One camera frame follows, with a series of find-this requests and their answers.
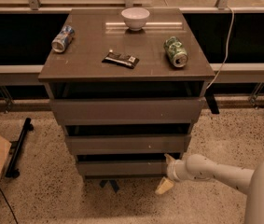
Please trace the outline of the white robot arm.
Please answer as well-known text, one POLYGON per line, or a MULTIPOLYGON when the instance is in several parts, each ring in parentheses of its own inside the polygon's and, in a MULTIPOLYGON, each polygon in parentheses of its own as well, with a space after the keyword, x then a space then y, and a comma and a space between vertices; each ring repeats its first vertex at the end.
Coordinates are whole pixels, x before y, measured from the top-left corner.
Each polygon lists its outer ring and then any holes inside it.
POLYGON ((166 157, 166 176, 156 188, 161 195, 175 183, 186 180, 208 181, 214 179, 247 196, 244 224, 264 224, 264 161, 255 170, 214 162, 201 154, 185 160, 166 157))

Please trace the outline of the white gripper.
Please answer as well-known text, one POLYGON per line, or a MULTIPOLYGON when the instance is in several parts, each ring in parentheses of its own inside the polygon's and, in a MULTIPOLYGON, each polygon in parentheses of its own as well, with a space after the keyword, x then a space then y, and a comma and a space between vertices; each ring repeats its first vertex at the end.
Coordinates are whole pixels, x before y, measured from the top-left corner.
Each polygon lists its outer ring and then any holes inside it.
POLYGON ((186 163, 182 160, 176 160, 170 154, 165 153, 167 163, 167 176, 163 177, 157 186, 155 193, 162 195, 174 186, 174 182, 181 182, 187 179, 186 163))

